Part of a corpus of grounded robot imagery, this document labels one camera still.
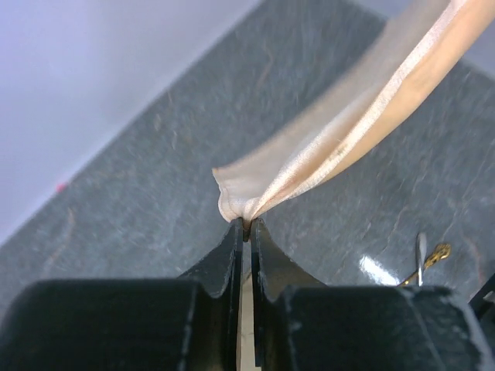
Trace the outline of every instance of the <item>gray marble surface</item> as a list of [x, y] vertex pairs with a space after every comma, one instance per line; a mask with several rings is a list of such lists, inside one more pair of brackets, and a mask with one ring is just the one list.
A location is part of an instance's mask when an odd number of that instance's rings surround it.
[[[359, 57], [383, 21], [345, 1], [270, 0], [163, 94], [0, 249], [0, 316], [48, 277], [176, 276], [227, 228], [211, 168], [259, 145]], [[265, 216], [327, 284], [401, 280], [425, 231], [452, 256], [425, 274], [469, 298], [495, 271], [495, 83], [459, 63], [371, 153]]]

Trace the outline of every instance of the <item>marble countertop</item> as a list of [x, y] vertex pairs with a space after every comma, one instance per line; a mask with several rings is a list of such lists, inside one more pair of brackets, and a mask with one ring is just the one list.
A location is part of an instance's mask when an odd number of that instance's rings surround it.
[[[265, 2], [0, 249], [0, 317], [40, 278], [173, 277], [195, 264], [227, 228], [211, 168], [314, 101], [383, 24], [345, 1]], [[335, 285], [403, 280], [424, 231], [429, 253], [452, 244], [425, 283], [469, 299], [495, 271], [493, 164], [495, 82], [461, 62], [358, 163], [264, 218]]]

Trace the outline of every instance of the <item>black object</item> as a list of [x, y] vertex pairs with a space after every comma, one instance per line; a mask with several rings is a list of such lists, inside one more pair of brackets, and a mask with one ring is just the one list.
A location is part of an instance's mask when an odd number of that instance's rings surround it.
[[[43, 281], [0, 327], [3, 370], [235, 370], [241, 220], [177, 279]], [[263, 370], [495, 369], [476, 317], [446, 288], [330, 288], [251, 231]]]

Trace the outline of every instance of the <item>red spot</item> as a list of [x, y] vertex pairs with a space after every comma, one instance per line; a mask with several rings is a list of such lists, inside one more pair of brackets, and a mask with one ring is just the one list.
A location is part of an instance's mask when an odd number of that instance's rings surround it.
[[60, 193], [62, 192], [65, 188], [67, 188], [67, 183], [59, 183], [56, 185], [56, 192]]

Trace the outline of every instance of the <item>beige cloth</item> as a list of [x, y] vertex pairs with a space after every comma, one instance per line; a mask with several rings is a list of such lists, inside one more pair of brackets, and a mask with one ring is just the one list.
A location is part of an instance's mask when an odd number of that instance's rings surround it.
[[213, 175], [227, 221], [246, 221], [331, 179], [432, 92], [495, 18], [495, 0], [415, 0], [357, 65], [292, 123]]

